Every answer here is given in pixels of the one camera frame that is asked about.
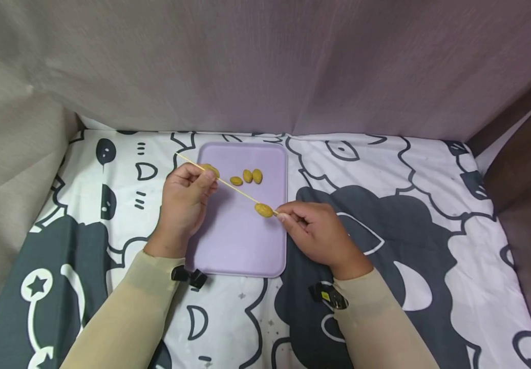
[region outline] cartoon print fabric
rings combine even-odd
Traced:
[[[82,131],[0,297],[0,367],[58,368],[158,218],[165,176],[208,141],[288,151],[288,200],[327,202],[441,368],[531,368],[531,319],[464,144],[377,135]],[[332,283],[288,238],[275,279],[181,284],[149,368],[350,368]]]

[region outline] tray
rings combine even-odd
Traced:
[[[288,198],[288,157],[273,143],[210,142],[200,148],[198,163],[218,168],[220,178],[243,177],[258,168],[261,184],[243,183],[239,190],[272,209]],[[210,197],[202,227],[187,249],[185,268],[207,274],[277,277],[286,267],[286,232],[276,217],[264,218],[255,203],[223,183]]]

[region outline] bedsheet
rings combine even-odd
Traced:
[[[56,368],[158,217],[165,176],[209,141],[288,151],[288,200],[330,203],[440,368],[531,368],[531,319],[468,148],[376,135],[80,131],[0,297],[0,368]],[[288,238],[275,279],[181,284],[149,368],[350,368],[332,282]]]

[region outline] beige sleeve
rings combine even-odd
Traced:
[[[169,304],[178,285],[171,280],[171,271],[183,264],[184,259],[138,253],[60,368],[146,368],[163,337]]]
[[[334,286],[349,303],[335,319],[354,368],[439,368],[377,269]]]

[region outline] baby potato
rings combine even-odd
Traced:
[[[232,176],[230,178],[230,183],[233,183],[235,186],[240,186],[243,184],[243,180],[238,176]]]
[[[264,203],[255,204],[255,210],[257,210],[257,213],[259,213],[259,215],[261,215],[264,218],[270,218],[273,215],[272,208],[265,205]]]
[[[264,175],[260,170],[253,170],[253,180],[255,181],[255,183],[260,184],[263,179]]]
[[[245,180],[245,182],[251,183],[253,182],[253,174],[246,169],[243,171],[243,179]]]
[[[203,167],[205,170],[213,171],[214,174],[216,174],[216,178],[220,178],[220,172],[218,171],[218,169],[212,167],[210,164],[202,164],[200,167]]]

